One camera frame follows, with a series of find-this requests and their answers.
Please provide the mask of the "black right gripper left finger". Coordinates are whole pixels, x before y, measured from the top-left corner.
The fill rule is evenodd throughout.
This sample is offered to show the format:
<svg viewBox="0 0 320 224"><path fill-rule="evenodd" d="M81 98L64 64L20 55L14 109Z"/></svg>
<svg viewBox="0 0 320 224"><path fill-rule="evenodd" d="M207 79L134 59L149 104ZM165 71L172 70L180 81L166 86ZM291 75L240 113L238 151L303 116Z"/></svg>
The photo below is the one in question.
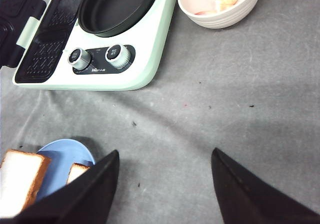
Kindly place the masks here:
<svg viewBox="0 0 320 224"><path fill-rule="evenodd" d="M106 223L120 170L117 150L70 184L31 205L10 223Z"/></svg>

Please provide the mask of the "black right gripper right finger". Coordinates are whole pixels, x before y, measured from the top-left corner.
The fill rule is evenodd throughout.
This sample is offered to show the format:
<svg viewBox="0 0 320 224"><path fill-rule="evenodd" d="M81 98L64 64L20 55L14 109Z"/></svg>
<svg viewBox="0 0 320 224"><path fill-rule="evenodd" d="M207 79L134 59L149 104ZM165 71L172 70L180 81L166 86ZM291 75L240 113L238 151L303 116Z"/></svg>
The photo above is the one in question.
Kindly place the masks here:
<svg viewBox="0 0 320 224"><path fill-rule="evenodd" d="M319 223L319 214L267 184L219 148L211 155L224 223Z"/></svg>

